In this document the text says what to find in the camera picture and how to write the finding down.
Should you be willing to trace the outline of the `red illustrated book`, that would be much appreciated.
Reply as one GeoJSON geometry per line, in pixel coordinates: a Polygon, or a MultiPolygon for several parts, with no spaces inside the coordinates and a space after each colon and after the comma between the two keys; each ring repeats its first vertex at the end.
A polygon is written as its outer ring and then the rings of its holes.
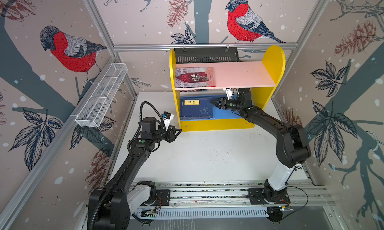
{"type": "Polygon", "coordinates": [[[217,86],[212,67],[177,68],[175,74],[175,88],[205,88],[217,86]]]}

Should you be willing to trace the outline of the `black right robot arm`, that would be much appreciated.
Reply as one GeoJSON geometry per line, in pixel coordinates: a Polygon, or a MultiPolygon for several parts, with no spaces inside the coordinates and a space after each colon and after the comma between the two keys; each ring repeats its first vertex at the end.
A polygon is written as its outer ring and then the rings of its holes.
{"type": "Polygon", "coordinates": [[[298,164],[303,164],[311,156],[304,128],[284,123],[253,105],[252,94],[248,88],[239,88],[236,99],[220,97],[213,99],[211,104],[222,110],[231,110],[276,138],[276,156],[279,162],[264,183],[263,195],[269,204],[281,200],[287,194],[287,182],[298,164]]]}

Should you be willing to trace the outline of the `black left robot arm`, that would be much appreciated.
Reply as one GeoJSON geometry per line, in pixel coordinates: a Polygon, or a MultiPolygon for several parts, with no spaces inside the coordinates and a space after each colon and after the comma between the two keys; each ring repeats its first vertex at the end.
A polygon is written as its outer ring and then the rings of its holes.
{"type": "Polygon", "coordinates": [[[169,112],[155,117],[143,117],[139,112],[139,126],[127,145],[128,156],[111,180],[99,190],[94,190],[89,197],[89,230],[126,230],[131,218],[143,226],[152,221],[144,220],[135,213],[142,205],[162,203],[157,196],[156,185],[152,181],[140,181],[132,189],[131,185],[143,164],[151,153],[159,149],[161,142],[171,143],[182,132],[172,126],[173,115],[169,112]]]}

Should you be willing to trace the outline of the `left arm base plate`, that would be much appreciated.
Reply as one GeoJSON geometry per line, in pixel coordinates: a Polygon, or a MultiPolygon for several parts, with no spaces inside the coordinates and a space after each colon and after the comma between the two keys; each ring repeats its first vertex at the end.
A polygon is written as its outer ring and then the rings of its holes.
{"type": "Polygon", "coordinates": [[[160,206],[169,206],[171,198],[170,190],[156,190],[156,196],[154,200],[148,200],[141,204],[143,207],[160,207],[160,206]]]}

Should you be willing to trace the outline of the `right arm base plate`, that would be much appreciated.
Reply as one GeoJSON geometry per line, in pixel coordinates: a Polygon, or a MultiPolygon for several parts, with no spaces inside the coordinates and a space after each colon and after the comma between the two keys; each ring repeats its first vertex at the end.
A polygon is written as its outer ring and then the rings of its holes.
{"type": "Polygon", "coordinates": [[[247,198],[251,205],[290,205],[291,200],[288,195],[288,188],[281,191],[273,189],[248,189],[247,198]]]}

